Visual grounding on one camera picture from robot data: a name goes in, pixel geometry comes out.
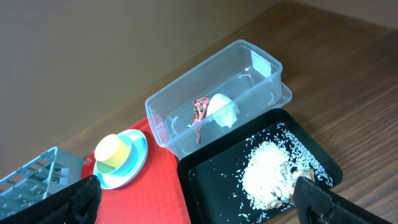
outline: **red mat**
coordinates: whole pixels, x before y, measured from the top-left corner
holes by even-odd
[[[147,118],[130,129],[139,129],[147,138],[146,163],[124,187],[102,190],[96,223],[190,223],[174,155],[156,144]],[[83,164],[81,178],[93,174],[94,163],[92,152]]]

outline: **wood grain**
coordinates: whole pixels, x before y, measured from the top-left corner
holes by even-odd
[[[86,156],[146,116],[153,93],[236,39],[284,66],[285,107],[343,169],[333,189],[398,223],[398,31],[294,2],[280,4],[166,75],[60,147]],[[295,211],[268,223],[298,223]]]

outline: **tray rim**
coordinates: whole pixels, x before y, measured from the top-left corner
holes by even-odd
[[[268,128],[276,123],[285,123],[297,139],[314,155],[317,161],[325,168],[326,172],[331,176],[338,185],[343,179],[343,171],[340,166],[326,153],[326,151],[294,120],[294,118],[286,111],[280,108],[269,110],[257,118],[252,119],[246,124],[238,127],[221,138],[209,143],[201,149],[184,157],[177,166],[178,178],[182,188],[185,203],[192,224],[205,223],[202,211],[197,205],[195,193],[189,180],[189,172],[191,169],[202,162],[211,159],[217,154],[233,147],[237,143],[245,140],[248,136],[257,134],[264,128]]]

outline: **white label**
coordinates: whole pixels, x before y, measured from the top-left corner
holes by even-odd
[[[271,76],[271,63],[266,59],[251,50],[251,61],[253,68],[257,70],[261,75],[268,78]]]

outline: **yellow cup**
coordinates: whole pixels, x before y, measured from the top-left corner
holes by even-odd
[[[130,148],[115,134],[103,138],[95,148],[94,157],[114,168],[119,168],[130,154]]]

